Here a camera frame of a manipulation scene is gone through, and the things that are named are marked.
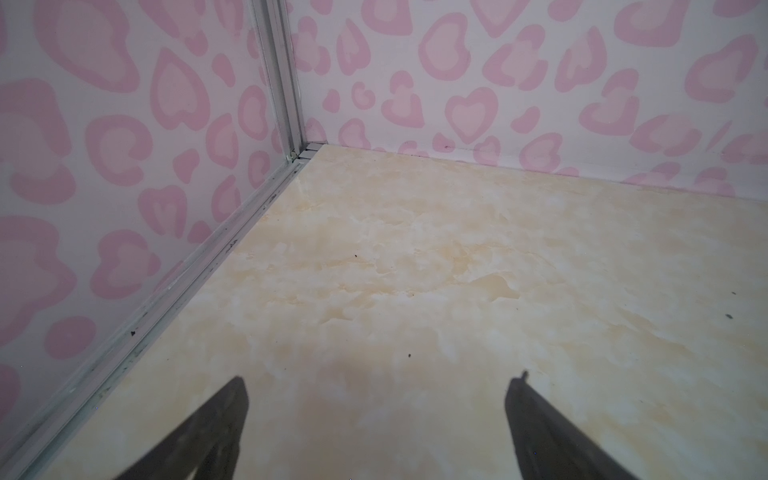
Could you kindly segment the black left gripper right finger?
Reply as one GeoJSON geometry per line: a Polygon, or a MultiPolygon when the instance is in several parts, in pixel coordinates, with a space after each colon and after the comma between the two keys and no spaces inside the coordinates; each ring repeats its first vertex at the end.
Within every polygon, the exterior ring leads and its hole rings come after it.
{"type": "Polygon", "coordinates": [[[524,480],[636,478],[541,396],[527,379],[527,371],[512,378],[504,399],[524,480]]]}

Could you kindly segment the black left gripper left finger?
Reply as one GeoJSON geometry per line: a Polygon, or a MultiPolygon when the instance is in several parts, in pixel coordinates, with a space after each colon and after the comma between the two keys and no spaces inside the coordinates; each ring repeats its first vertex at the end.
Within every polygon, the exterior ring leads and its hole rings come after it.
{"type": "Polygon", "coordinates": [[[117,479],[233,478],[248,408],[244,379],[235,376],[117,479]]]}

